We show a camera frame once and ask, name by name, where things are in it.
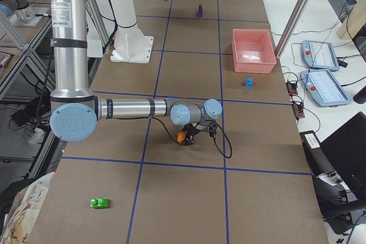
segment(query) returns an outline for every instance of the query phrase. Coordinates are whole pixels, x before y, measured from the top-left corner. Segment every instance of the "power adapter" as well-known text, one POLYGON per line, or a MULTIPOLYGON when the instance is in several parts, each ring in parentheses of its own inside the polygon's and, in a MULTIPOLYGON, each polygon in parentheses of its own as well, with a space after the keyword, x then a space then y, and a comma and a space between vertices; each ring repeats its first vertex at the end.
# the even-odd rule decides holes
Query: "power adapter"
POLYGON ((29 121, 28 115, 23 110, 16 111, 14 114, 11 115, 11 118, 19 127, 23 126, 29 121))

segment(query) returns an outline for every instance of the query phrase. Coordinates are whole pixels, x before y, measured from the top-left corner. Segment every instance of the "pink bin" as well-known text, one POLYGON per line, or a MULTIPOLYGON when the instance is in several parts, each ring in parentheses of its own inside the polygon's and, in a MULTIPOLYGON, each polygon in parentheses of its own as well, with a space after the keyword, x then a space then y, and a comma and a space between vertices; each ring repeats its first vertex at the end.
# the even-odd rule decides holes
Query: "pink bin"
POLYGON ((269 74, 277 63, 267 30, 233 29, 234 70, 269 74))

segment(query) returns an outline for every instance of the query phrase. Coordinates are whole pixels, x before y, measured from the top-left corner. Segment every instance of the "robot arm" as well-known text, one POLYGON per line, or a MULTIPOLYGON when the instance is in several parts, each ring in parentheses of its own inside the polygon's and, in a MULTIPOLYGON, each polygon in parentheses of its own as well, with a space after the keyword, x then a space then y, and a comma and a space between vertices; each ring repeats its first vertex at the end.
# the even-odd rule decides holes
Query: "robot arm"
POLYGON ((6 17, 15 11, 17 17, 24 22, 31 21, 35 17, 34 10, 27 0, 0 0, 0 11, 6 17))
POLYGON ((56 136, 65 141, 83 140, 94 131, 100 119, 170 116, 176 125, 197 123, 207 127, 220 116, 222 107, 214 99, 203 105, 187 105, 172 98, 138 100, 94 96, 89 89, 87 71, 87 1, 51 0, 56 88, 51 93, 50 124, 56 136))

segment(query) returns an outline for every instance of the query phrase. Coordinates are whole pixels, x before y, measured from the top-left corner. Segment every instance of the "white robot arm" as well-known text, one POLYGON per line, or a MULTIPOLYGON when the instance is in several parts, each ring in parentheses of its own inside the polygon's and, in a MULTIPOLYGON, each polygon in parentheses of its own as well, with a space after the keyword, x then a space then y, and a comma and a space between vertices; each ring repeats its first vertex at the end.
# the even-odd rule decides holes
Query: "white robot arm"
MULTIPOLYGON (((65 141, 80 141, 87 138, 95 129, 100 119, 151 118, 170 116, 177 125, 199 124, 207 127, 222 113, 222 107, 215 99, 202 104, 187 105, 176 99, 101 99, 89 89, 87 71, 86 41, 86 3, 88 0, 51 0, 56 88, 51 93, 50 118, 51 128, 56 136, 65 141)), ((122 40, 120 47, 114 51, 122 58, 130 58, 144 45, 131 45, 129 36, 134 42, 134 31, 137 27, 132 0, 127 10, 114 8, 118 31, 116 43, 122 40)))

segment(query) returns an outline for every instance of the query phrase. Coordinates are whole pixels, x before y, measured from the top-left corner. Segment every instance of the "plastic container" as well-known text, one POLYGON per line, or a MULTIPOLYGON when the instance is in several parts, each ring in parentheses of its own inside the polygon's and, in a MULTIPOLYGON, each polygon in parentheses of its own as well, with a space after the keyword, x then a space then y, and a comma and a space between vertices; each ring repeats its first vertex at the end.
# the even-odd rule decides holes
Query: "plastic container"
POLYGON ((233 29, 234 70, 269 74, 277 63, 267 30, 233 29))

